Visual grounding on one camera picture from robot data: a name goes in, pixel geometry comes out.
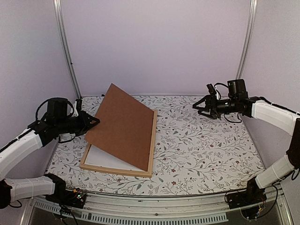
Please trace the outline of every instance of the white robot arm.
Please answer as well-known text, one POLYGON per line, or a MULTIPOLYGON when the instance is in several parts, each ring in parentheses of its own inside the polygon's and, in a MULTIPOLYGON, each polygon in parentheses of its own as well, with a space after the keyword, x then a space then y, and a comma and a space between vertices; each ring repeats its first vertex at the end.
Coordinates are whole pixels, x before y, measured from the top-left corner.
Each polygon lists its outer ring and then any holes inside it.
POLYGON ((202 116, 211 119, 221 118, 221 114, 242 113, 244 116, 263 120, 292 136, 289 150, 272 166, 247 182, 247 189, 227 195, 230 208, 242 207, 266 200, 264 190, 274 182, 300 168, 300 114, 277 104, 264 97, 248 97, 245 82, 242 79, 227 82, 228 99, 220 100, 220 94, 212 84, 208 84, 209 95, 193 104, 202 116))
POLYGON ((32 179, 6 179, 7 173, 30 153, 46 146, 60 134, 70 133, 75 136, 85 134, 96 126, 100 120, 81 110, 81 100, 75 105, 65 98, 51 98, 46 100, 36 112, 36 121, 31 123, 18 137, 0 149, 0 209, 11 202, 37 195, 47 195, 56 203, 82 207, 84 199, 74 197, 74 193, 66 190, 66 183, 54 174, 32 179), (38 120, 38 110, 48 103, 47 112, 38 120), (67 115, 68 105, 72 113, 67 115))

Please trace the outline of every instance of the robotic hand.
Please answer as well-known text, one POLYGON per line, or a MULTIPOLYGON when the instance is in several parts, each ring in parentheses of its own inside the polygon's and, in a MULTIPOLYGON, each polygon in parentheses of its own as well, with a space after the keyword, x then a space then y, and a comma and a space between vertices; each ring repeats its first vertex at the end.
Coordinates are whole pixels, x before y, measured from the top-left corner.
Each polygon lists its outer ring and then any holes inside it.
POLYGON ((60 140, 61 134, 75 134, 75 138, 100 123, 99 119, 82 111, 81 105, 80 99, 76 100, 74 106, 65 98, 56 97, 44 101, 37 109, 36 120, 0 149, 0 209, 7 207, 11 202, 37 195, 47 195, 47 200, 56 203, 83 207, 85 198, 78 189, 67 191, 65 181, 54 174, 33 179, 5 179, 7 173, 22 159, 46 146, 53 139, 60 140), (47 112, 39 120, 38 111, 45 103, 48 103, 47 112), (69 115, 67 115, 68 105, 72 108, 69 115))
POLYGON ((221 114, 241 113, 243 116, 268 122, 292 136, 289 150, 286 154, 267 168, 264 172, 247 182, 247 189, 226 195, 230 208, 242 207, 266 200, 264 190, 267 186, 282 180, 292 174, 295 179, 295 170, 300 168, 300 114, 285 107, 269 102, 264 97, 248 97, 243 79, 227 82, 228 99, 220 100, 220 94, 212 84, 208 84, 209 95, 193 104, 202 116, 213 120, 221 118, 221 114))

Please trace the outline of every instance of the white wall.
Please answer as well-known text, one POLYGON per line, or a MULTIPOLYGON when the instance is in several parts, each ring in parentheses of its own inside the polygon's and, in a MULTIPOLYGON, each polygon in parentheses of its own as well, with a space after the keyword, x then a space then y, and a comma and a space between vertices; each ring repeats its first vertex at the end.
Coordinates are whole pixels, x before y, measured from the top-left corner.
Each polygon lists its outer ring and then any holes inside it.
MULTIPOLYGON (((300 1, 258 1, 255 26, 243 78, 250 96, 300 111, 300 1)), ((291 138, 265 122, 246 126, 268 167, 282 157, 291 138)), ((300 224, 300 179, 283 183, 294 223, 300 224)))
MULTIPOLYGON (((0 147, 34 121, 47 98, 75 99, 52 1, 0 1, 0 147)), ((54 143, 29 155, 8 175, 44 174, 54 143)), ((15 225, 20 210, 0 210, 0 224, 15 225)))
POLYGON ((110 83, 130 94, 207 94, 234 79, 249 0, 64 0, 83 95, 110 83))

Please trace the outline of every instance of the table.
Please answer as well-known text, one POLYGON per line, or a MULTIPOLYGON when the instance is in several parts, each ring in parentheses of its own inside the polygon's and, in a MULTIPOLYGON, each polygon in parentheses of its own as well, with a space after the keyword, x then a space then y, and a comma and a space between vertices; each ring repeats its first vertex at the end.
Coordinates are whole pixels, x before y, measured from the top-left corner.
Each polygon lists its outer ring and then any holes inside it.
MULTIPOLYGON (((95 115, 104 97, 84 97, 82 109, 95 115)), ((202 195, 245 188, 264 170, 243 123, 211 120, 192 104, 199 96, 135 96, 158 110, 152 178, 120 176, 79 168, 86 149, 84 136, 59 144, 47 173, 64 179, 68 188, 124 195, 202 195)), ((236 120, 236 115, 227 116, 236 120)), ((72 135, 64 135, 62 140, 72 135)))

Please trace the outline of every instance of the wood edge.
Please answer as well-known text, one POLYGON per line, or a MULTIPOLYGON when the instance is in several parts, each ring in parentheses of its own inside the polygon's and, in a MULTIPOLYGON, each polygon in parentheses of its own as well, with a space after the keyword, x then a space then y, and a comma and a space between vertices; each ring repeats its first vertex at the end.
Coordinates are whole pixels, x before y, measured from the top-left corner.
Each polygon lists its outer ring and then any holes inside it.
POLYGON ((121 170, 121 169, 114 169, 108 167, 101 167, 95 165, 88 165, 85 164, 85 160, 88 156, 90 151, 91 144, 88 143, 87 148, 83 154, 79 167, 84 170, 90 170, 100 173, 112 173, 116 175, 123 175, 123 176, 138 176, 138 177, 152 177, 152 169, 153 169, 153 159, 154 159, 154 146, 155 146, 155 136, 156 136, 156 125, 157 125, 157 117, 158 111, 153 110, 153 124, 152 124, 152 133, 151 133, 151 144, 150 144, 150 152, 149 152, 149 161, 148 161, 148 170, 147 171, 131 171, 131 170, 121 170))

